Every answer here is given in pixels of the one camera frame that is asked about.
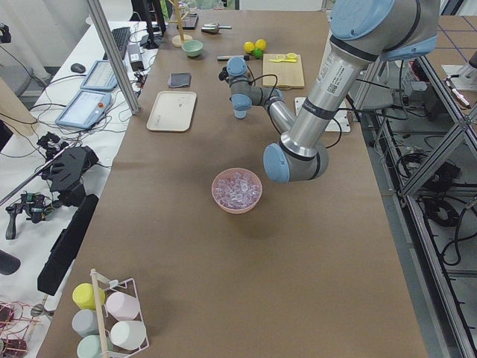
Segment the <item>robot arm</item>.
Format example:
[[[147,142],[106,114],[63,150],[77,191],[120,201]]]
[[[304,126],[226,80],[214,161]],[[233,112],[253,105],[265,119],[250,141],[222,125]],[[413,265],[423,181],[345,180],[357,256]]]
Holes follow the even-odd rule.
[[[376,60],[413,59],[437,43],[439,1],[337,1],[330,17],[329,53],[298,114],[278,89],[252,85],[243,58],[233,57],[219,75],[229,85],[234,114],[264,107],[280,138],[263,154],[266,175],[287,183],[321,176],[329,156],[320,136],[359,73]]]

